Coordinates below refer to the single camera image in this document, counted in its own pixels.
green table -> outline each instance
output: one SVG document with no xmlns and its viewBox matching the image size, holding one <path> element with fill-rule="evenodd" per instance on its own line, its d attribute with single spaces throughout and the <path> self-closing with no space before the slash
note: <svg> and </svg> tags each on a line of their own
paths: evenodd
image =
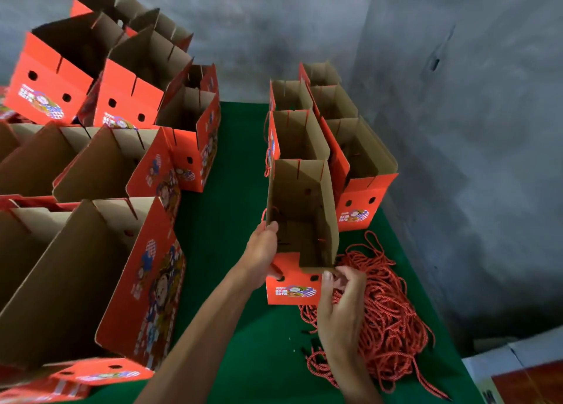
<svg viewBox="0 0 563 404">
<path fill-rule="evenodd" d="M 219 150 L 205 192 L 184 192 L 176 221 L 187 269 L 174 342 L 243 253 L 266 206 L 262 128 L 267 105 L 226 102 L 221 108 Z M 426 349 L 417 359 L 422 373 L 454 402 L 482 402 L 382 210 L 376 213 L 370 229 L 389 258 L 397 262 L 396 271 L 407 281 L 410 300 L 436 335 L 436 347 Z M 340 250 L 363 242 L 363 233 L 342 233 Z M 229 344 L 209 402 L 342 403 L 338 390 L 308 372 L 300 349 L 310 349 L 311 336 L 301 333 L 304 329 L 309 325 L 301 320 L 297 307 L 268 306 L 265 287 L 254 292 Z M 95 388 L 87 402 L 131 403 L 144 385 L 131 382 Z M 384 395 L 384 400 L 443 402 L 426 392 L 415 376 L 399 381 L 395 393 Z"/>
</svg>

gray wall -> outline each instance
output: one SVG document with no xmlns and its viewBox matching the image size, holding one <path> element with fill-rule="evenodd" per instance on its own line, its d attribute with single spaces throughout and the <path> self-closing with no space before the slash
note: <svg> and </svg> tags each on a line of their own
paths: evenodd
<svg viewBox="0 0 563 404">
<path fill-rule="evenodd" d="M 563 0 L 370 2 L 350 94 L 398 160 L 386 212 L 462 348 L 563 323 L 561 17 Z"/>
<path fill-rule="evenodd" d="M 369 0 L 138 0 L 194 32 L 189 53 L 215 62 L 226 101 L 267 102 L 269 79 L 295 79 L 300 61 L 329 58 L 350 77 Z M 66 18 L 71 0 L 0 0 L 0 84 L 25 31 Z"/>
</svg>

